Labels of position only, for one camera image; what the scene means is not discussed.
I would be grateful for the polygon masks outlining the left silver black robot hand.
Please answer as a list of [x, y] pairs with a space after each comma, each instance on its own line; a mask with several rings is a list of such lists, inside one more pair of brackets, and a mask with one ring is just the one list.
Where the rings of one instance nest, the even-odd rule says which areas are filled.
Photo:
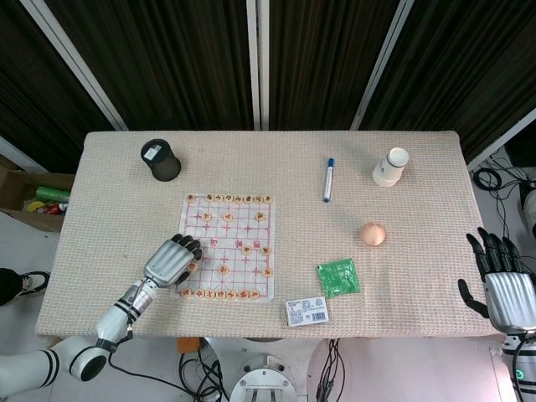
[[144, 276], [158, 288], [169, 288], [186, 281], [188, 266], [202, 257], [201, 244], [191, 235], [175, 234], [166, 240], [144, 266]]

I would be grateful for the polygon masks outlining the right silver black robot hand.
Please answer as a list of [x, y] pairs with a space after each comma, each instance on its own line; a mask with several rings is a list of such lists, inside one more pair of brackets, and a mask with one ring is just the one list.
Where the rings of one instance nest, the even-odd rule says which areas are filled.
[[467, 307], [489, 320], [507, 335], [535, 333], [535, 274], [523, 268], [522, 256], [507, 237], [484, 228], [475, 237], [467, 234], [486, 300], [477, 301], [465, 280], [457, 280], [461, 299]]

